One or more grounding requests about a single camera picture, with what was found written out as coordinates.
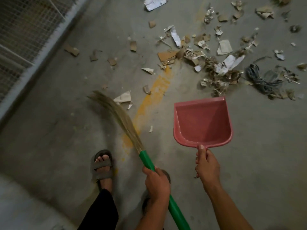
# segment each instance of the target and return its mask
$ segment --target dustpan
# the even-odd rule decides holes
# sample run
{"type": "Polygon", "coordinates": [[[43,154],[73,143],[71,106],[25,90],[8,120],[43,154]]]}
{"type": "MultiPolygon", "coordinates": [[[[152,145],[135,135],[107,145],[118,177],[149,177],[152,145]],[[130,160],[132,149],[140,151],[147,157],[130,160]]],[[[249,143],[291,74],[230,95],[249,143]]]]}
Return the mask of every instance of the dustpan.
{"type": "Polygon", "coordinates": [[[231,141],[232,132],[225,97],[174,104],[174,138],[183,146],[222,146],[231,141]]]}

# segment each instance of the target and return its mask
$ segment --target wire mesh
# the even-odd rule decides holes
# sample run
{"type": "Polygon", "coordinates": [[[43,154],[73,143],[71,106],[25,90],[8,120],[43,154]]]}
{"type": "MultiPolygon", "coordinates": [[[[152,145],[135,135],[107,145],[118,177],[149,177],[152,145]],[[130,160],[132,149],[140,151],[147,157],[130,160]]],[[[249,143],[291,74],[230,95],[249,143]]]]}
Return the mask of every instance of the wire mesh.
{"type": "Polygon", "coordinates": [[[0,1],[0,104],[77,0],[0,1]]]}

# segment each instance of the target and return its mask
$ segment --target forearm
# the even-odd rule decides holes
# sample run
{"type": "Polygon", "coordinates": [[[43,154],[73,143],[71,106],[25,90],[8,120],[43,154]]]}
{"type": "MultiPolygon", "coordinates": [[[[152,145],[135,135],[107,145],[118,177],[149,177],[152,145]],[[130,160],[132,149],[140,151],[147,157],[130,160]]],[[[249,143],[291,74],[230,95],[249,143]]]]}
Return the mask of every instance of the forearm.
{"type": "Polygon", "coordinates": [[[140,220],[136,230],[162,230],[169,198],[156,200],[140,220]]]}
{"type": "Polygon", "coordinates": [[[253,230],[221,185],[209,189],[208,195],[221,230],[253,230]]]}

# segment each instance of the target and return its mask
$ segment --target green handle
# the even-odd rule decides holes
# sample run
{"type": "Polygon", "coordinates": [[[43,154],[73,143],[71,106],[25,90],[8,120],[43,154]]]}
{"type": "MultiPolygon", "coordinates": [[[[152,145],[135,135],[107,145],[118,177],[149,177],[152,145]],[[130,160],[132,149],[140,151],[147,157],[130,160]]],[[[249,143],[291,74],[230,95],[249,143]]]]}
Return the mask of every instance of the green handle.
{"type": "MultiPolygon", "coordinates": [[[[154,165],[147,152],[145,150],[141,151],[139,156],[144,166],[154,171],[154,165]]],[[[185,220],[185,217],[181,213],[179,207],[171,195],[169,196],[169,212],[171,213],[179,230],[191,230],[188,222],[185,220]]]]}

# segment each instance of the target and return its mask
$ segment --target broom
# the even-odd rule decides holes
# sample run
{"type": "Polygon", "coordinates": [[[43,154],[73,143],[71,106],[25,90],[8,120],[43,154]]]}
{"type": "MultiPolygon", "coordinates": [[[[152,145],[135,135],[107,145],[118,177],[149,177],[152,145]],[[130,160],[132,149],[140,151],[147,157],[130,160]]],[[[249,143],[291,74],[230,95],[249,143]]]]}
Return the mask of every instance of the broom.
{"type": "MultiPolygon", "coordinates": [[[[88,96],[91,100],[96,101],[103,107],[107,108],[112,115],[116,118],[118,124],[121,126],[126,135],[130,138],[134,147],[139,153],[139,157],[142,160],[144,166],[154,170],[154,165],[149,158],[140,137],[138,136],[130,117],[127,115],[125,110],[118,104],[116,104],[111,98],[105,96],[99,91],[93,91],[93,94],[88,96]]],[[[171,213],[177,227],[179,230],[190,230],[190,226],[182,215],[179,207],[174,201],[173,197],[169,197],[169,212],[171,213]]]]}

